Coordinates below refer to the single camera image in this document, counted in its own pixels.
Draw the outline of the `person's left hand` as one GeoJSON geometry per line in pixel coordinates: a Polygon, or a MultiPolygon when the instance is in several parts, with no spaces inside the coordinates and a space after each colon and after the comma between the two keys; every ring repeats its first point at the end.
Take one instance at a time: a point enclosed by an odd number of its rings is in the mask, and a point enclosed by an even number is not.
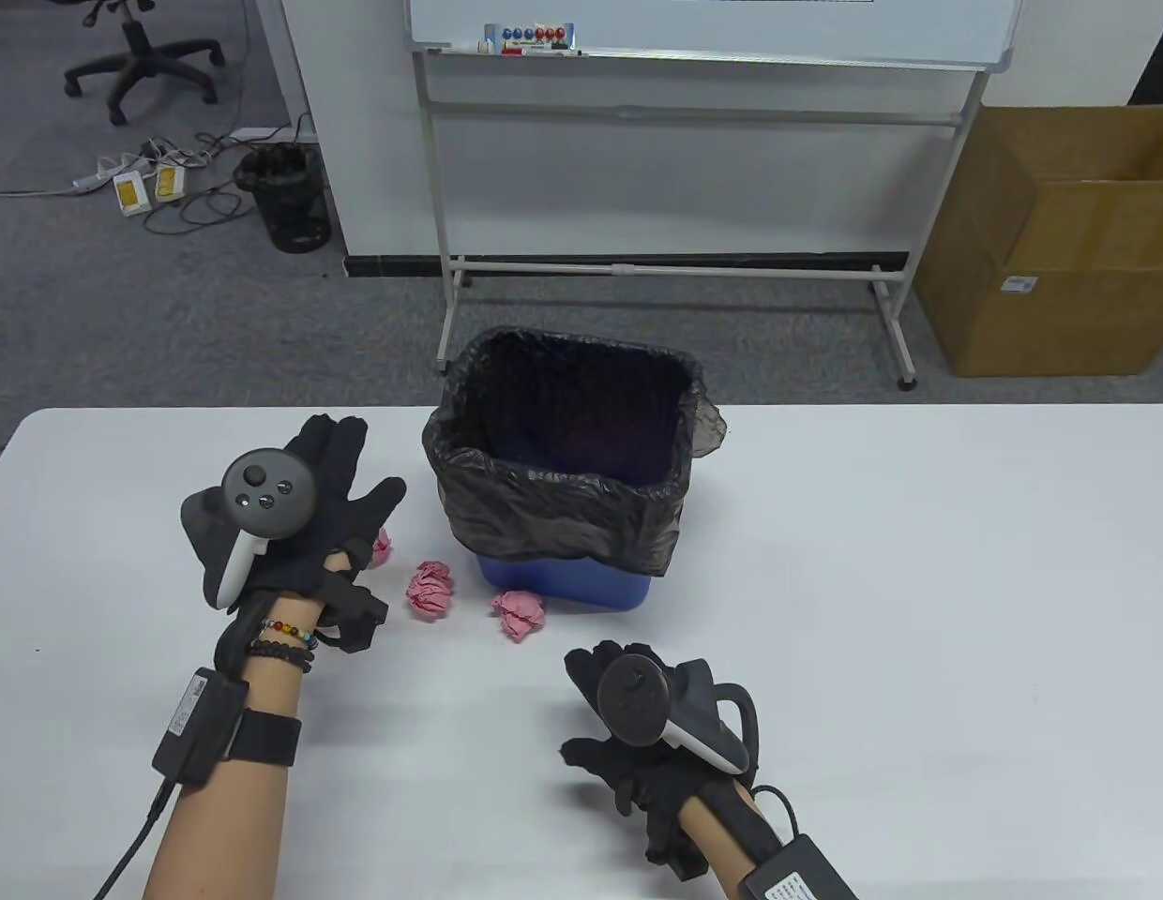
{"type": "Polygon", "coordinates": [[[351,497],[368,423],[357,416],[311,416],[284,447],[240,455],[220,484],[187,497],[180,526],[204,566],[204,599],[238,608],[256,594],[298,594],[341,616],[379,616],[354,584],[327,587],[324,560],[350,559],[345,577],[368,565],[377,533],[406,486],[387,477],[351,497]]]}

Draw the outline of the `person's right hand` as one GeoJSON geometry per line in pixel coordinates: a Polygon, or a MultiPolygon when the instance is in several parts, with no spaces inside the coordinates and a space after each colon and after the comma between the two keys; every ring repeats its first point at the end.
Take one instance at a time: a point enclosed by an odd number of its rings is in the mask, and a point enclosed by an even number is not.
{"type": "Polygon", "coordinates": [[[715,809],[752,788],[759,733],[748,691],[715,683],[706,660],[671,666],[641,643],[572,649],[564,664],[609,737],[568,740],[561,758],[602,780],[621,815],[645,814],[647,860],[680,881],[704,876],[709,862],[682,813],[693,799],[715,809]]]}

